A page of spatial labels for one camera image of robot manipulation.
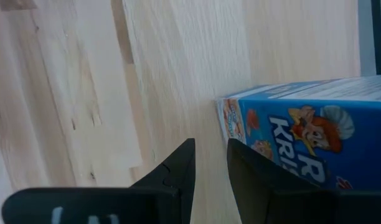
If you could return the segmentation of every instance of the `wooden surface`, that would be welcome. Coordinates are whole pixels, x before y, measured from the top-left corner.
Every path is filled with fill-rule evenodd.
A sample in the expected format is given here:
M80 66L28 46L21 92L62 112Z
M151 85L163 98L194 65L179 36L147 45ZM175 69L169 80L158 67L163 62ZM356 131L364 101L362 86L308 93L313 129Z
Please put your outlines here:
M33 2L0 5L0 203L128 186L196 138L192 221L240 223L214 98L360 74L357 1Z
M213 99L259 83L358 76L357 1L125 0L149 145L195 137L194 223L239 223Z

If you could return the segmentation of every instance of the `cartoon character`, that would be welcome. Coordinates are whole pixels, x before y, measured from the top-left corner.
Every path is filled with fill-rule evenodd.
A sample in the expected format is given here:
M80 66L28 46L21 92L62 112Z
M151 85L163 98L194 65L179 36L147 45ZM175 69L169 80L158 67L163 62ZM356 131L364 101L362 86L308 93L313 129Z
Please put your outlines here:
M261 155L265 156L267 159L272 160L272 148L271 144L266 140L256 140L254 144L251 146L251 148L260 153Z
M352 185L350 184L348 180L345 180L342 177L338 177L338 176L336 177L336 180L337 180L336 187L338 189L342 189L342 190L353 189Z
M291 131L295 138L302 140L314 156L314 148L341 152L342 140L350 138L355 131L351 117L339 106L323 107L320 116L316 116L315 109L308 105L288 111L294 120Z
M260 122L258 121L257 112L255 110L249 109L247 111L247 118L246 118L246 131L247 135L251 135L252 129L259 129L260 128Z

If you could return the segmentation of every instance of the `blue cereal box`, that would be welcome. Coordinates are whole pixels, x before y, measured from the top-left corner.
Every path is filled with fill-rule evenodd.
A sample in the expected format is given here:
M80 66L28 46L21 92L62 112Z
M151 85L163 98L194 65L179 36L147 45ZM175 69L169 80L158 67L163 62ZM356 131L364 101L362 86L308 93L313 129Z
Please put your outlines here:
M381 190L381 75L256 86L217 109L225 142L325 189Z

